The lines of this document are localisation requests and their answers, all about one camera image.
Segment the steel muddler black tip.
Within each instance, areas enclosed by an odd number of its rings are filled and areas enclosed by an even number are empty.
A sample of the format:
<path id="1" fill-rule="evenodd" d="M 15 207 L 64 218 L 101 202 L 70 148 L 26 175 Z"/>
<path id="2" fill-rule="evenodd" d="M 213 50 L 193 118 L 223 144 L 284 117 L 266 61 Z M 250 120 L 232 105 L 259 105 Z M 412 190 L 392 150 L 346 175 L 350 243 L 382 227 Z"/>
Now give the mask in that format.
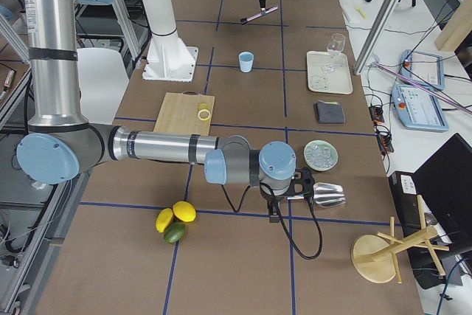
<path id="1" fill-rule="evenodd" d="M 270 13 L 275 12 L 276 10 L 278 10 L 278 8 L 279 8 L 278 6 L 263 8 L 260 12 L 254 14 L 254 15 L 251 15 L 249 17 L 240 19 L 240 24 L 247 24 L 247 23 L 249 23 L 251 21 L 254 21 L 258 18 L 262 18 L 263 16 L 266 16 Z"/>

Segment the wooden cup tree stand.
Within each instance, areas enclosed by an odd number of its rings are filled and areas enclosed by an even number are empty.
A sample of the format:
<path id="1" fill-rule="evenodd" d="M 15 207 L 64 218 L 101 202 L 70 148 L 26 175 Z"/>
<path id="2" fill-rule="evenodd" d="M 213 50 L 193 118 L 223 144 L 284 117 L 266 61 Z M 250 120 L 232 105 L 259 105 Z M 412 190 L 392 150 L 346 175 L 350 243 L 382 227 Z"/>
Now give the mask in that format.
<path id="1" fill-rule="evenodd" d="M 397 254 L 419 247 L 427 249 L 440 275 L 445 270 L 437 256 L 438 251 L 448 251 L 447 246 L 436 246 L 431 239 L 438 236 L 434 226 L 428 226 L 424 216 L 423 197 L 417 196 L 417 207 L 420 219 L 420 230 L 398 239 L 395 237 L 395 219 L 390 218 L 390 233 L 377 232 L 375 235 L 359 237 L 351 248 L 351 261 L 356 271 L 366 280 L 373 283 L 388 283 L 396 279 L 402 282 Z"/>

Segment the whole yellow lemon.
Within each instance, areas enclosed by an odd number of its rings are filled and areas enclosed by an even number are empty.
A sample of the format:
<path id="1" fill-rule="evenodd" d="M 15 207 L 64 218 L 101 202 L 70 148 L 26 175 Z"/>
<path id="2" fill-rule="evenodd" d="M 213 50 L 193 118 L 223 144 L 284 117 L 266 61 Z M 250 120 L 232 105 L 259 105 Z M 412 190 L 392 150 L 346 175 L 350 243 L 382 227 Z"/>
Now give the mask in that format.
<path id="1" fill-rule="evenodd" d="M 196 219 L 196 209 L 187 201 L 177 201 L 174 203 L 172 209 L 174 215 L 183 222 L 190 223 Z"/>

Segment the green bowl of ice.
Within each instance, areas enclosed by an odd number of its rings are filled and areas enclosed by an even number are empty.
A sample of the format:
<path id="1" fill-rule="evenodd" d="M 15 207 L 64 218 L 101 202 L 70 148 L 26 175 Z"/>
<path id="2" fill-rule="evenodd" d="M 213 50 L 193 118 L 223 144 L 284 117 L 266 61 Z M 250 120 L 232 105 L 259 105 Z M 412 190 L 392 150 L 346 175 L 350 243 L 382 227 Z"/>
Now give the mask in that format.
<path id="1" fill-rule="evenodd" d="M 334 146 L 323 140 L 312 140 L 306 144 L 303 156 L 309 167 L 320 172 L 330 170 L 339 160 Z"/>

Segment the metal ice scoop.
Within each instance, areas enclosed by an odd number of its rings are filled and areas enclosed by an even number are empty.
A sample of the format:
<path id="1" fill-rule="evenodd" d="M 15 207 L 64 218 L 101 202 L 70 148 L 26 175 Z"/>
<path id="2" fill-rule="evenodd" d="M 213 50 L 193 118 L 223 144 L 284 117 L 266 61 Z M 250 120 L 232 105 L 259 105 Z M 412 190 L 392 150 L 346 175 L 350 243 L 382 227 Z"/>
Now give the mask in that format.
<path id="1" fill-rule="evenodd" d="M 305 200 L 312 207 L 318 206 L 322 208 L 337 207 L 346 203 L 343 187 L 337 184 L 317 182 L 313 184 L 313 188 L 309 190 L 307 195 L 298 193 L 288 196 L 288 200 Z"/>

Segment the grey folded cloth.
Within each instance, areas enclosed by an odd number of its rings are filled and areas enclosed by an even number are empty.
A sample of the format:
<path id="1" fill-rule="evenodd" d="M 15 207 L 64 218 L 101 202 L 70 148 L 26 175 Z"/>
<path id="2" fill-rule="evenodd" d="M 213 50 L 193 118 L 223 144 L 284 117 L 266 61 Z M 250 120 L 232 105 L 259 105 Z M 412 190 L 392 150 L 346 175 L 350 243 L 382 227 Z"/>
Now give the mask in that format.
<path id="1" fill-rule="evenodd" d="M 346 122 L 344 109 L 337 102 L 317 101 L 313 104 L 318 123 L 344 124 Z"/>

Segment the clear wine glass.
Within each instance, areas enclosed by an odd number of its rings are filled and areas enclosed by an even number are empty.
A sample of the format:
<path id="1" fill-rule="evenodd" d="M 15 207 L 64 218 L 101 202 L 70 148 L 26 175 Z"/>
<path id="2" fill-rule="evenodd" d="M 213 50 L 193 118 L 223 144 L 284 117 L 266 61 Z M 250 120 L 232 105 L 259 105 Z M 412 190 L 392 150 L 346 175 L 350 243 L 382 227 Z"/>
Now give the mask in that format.
<path id="1" fill-rule="evenodd" d="M 346 38 L 341 33 L 334 33 L 327 45 L 327 53 L 330 55 L 330 61 L 326 64 L 325 68 L 329 72 L 335 70 L 335 57 L 342 53 L 344 50 Z"/>

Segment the cream bear tray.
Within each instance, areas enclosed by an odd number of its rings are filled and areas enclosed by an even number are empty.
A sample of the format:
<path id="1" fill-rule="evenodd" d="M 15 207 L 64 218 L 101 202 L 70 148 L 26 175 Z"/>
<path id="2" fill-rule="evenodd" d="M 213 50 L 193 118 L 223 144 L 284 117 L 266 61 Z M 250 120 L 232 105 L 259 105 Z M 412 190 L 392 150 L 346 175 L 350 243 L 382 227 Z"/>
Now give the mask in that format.
<path id="1" fill-rule="evenodd" d="M 336 55 L 332 72 L 323 68 L 330 63 L 327 52 L 309 51 L 306 54 L 308 88 L 311 91 L 330 94 L 352 94 L 353 85 L 347 56 Z"/>

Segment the wooden cutting board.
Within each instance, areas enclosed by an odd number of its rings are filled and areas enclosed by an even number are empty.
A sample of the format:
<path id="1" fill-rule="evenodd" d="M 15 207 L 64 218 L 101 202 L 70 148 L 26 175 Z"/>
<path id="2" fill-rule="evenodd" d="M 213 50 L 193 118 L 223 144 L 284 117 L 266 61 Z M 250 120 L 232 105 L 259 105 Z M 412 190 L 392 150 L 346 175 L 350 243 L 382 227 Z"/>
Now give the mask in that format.
<path id="1" fill-rule="evenodd" d="M 201 103 L 206 103 L 209 108 L 199 110 L 198 105 Z M 214 96 L 168 92 L 153 131 L 208 136 L 214 103 Z"/>

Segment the near teach pendant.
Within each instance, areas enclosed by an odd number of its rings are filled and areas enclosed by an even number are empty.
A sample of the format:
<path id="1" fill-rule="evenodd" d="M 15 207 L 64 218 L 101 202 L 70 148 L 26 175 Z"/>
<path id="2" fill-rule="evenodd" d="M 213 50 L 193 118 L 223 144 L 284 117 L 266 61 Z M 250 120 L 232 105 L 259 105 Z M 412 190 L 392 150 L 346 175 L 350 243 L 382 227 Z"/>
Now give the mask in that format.
<path id="1" fill-rule="evenodd" d="M 436 132 L 449 129 L 438 99 L 428 90 L 395 84 L 392 101 L 399 120 L 408 129 Z"/>

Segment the teach pendant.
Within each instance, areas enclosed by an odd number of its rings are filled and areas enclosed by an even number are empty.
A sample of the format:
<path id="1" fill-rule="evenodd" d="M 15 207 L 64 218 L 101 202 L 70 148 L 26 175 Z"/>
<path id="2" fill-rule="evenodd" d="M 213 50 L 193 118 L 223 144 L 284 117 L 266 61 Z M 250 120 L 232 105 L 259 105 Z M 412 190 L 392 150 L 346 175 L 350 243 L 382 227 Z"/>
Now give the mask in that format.
<path id="1" fill-rule="evenodd" d="M 442 91 L 445 88 L 443 57 L 406 49 L 400 57 L 399 73 L 420 84 Z"/>
<path id="2" fill-rule="evenodd" d="M 399 120 L 408 129 L 436 132 L 449 129 L 438 99 L 428 90 L 395 84 L 392 101 Z"/>

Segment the green lime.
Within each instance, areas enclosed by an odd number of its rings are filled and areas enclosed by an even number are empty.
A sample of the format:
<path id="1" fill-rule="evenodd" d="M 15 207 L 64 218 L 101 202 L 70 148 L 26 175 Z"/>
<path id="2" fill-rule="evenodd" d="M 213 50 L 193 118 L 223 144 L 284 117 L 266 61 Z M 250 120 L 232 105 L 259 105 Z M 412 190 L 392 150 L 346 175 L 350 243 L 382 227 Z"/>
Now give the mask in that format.
<path id="1" fill-rule="evenodd" d="M 183 222 L 174 222 L 164 231 L 164 241 L 174 244 L 180 241 L 186 232 L 186 225 Z"/>

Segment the far teach pendant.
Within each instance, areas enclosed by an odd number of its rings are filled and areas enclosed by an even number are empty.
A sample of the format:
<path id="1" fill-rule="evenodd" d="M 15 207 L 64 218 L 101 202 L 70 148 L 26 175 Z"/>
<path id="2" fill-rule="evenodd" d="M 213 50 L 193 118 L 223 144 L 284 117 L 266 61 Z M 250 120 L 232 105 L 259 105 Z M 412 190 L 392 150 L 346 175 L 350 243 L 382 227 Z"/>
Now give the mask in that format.
<path id="1" fill-rule="evenodd" d="M 445 88 L 443 57 L 406 49 L 400 57 L 399 73 L 420 84 L 442 91 Z"/>

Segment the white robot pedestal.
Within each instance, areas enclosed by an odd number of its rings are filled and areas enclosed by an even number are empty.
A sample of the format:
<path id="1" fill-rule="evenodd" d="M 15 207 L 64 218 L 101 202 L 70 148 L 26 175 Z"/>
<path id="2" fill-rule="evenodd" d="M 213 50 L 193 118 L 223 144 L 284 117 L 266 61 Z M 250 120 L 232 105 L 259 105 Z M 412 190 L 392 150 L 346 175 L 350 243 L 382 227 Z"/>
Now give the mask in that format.
<path id="1" fill-rule="evenodd" d="M 198 48 L 186 46 L 178 35 L 171 0 L 142 0 L 152 34 L 145 80 L 192 81 Z"/>

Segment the aluminium frame post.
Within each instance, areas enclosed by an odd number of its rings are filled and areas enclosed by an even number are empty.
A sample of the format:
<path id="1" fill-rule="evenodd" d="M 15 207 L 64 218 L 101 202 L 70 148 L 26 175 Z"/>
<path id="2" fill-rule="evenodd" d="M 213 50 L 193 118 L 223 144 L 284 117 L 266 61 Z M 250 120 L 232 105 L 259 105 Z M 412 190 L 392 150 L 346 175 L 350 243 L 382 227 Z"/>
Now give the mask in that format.
<path id="1" fill-rule="evenodd" d="M 378 39 L 381 36 L 384 27 L 386 26 L 386 22 L 389 19 L 392 11 L 394 10 L 398 0 L 384 0 L 381 8 L 373 22 L 372 28 L 369 31 L 367 39 L 362 46 L 360 55 L 358 56 L 357 61 L 355 62 L 355 67 L 353 72 L 355 75 L 360 75 L 363 71 L 368 57 L 371 55 L 373 49 L 375 48 Z"/>

